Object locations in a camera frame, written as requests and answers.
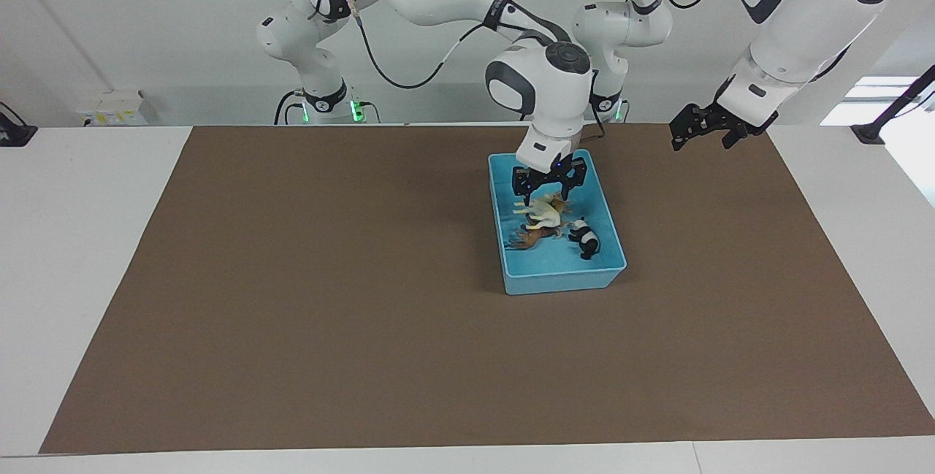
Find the brown lion toy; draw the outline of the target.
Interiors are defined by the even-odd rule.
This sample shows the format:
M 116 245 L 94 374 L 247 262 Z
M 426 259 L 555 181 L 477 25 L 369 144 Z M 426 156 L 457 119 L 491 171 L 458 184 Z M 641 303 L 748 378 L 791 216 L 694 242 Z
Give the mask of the brown lion toy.
M 549 237 L 561 238 L 563 231 L 560 227 L 542 227 L 532 229 L 525 224 L 512 232 L 503 247 L 508 250 L 527 251 L 534 248 L 542 239 Z

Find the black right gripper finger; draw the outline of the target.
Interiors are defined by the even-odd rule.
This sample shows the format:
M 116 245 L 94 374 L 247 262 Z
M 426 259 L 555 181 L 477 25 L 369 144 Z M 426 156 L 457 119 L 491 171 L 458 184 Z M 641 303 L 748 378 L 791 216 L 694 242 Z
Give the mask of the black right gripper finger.
M 511 187 L 514 195 L 528 205 L 535 191 L 542 185 L 542 172 L 529 167 L 514 167 L 511 172 Z
M 574 188 L 587 178 L 587 162 L 582 157 L 565 157 L 558 161 L 558 180 L 562 186 L 560 198 L 567 201 Z

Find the brown table mat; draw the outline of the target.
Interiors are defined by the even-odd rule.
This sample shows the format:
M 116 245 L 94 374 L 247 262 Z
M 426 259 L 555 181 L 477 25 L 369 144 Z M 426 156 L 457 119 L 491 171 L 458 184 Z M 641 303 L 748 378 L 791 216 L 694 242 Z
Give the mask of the brown table mat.
M 520 134 L 191 131 L 40 450 L 935 435 L 769 137 L 594 142 L 627 267 L 510 297 Z

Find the cream camel toy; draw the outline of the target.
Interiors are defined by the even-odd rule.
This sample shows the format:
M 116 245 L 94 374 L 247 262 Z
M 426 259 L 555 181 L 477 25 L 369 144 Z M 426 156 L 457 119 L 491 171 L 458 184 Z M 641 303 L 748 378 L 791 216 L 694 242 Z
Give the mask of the cream camel toy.
M 542 227 L 563 227 L 562 216 L 548 204 L 547 196 L 532 199 L 528 205 L 524 205 L 523 202 L 514 202 L 513 205 L 516 207 L 512 211 L 514 214 L 527 215 L 528 220 L 531 220 L 528 224 L 531 230 Z

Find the black clamp mount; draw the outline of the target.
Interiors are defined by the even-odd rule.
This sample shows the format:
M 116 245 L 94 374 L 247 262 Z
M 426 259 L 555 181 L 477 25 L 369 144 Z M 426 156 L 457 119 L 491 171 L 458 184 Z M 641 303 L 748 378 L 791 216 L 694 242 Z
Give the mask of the black clamp mount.
M 6 102 L 0 101 L 0 148 L 25 147 L 38 132 Z

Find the white wall socket box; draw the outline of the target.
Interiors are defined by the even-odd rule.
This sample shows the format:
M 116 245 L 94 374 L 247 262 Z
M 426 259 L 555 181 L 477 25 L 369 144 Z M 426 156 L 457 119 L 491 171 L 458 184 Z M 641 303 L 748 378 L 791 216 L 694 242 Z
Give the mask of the white wall socket box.
M 81 126 L 149 126 L 158 119 L 140 89 L 117 89 L 84 98 L 74 114 Z

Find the black white panda toy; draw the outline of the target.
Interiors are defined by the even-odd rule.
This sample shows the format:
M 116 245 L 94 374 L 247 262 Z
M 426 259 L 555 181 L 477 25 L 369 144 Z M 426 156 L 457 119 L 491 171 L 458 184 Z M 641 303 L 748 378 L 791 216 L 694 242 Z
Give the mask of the black white panda toy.
M 600 251 L 601 243 L 599 238 L 583 215 L 578 220 L 571 222 L 568 237 L 570 241 L 579 246 L 582 260 L 590 261 Z

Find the light blue storage box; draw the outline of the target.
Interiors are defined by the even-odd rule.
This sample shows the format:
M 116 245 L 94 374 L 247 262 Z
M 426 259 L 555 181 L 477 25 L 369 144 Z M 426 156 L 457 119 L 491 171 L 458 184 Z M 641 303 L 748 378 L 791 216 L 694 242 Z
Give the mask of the light blue storage box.
M 493 154 L 488 158 L 489 191 L 507 294 L 605 288 L 627 268 L 627 257 L 593 158 L 585 149 L 577 150 L 574 156 L 582 158 L 587 174 L 584 184 L 570 192 L 574 212 L 565 220 L 582 218 L 591 228 L 599 246 L 590 260 L 581 258 L 584 250 L 578 242 L 568 240 L 565 232 L 560 239 L 541 239 L 529 250 L 508 247 L 510 240 L 528 224 L 528 220 L 517 213 L 523 200 L 512 190 L 512 171 L 521 164 L 512 153 Z

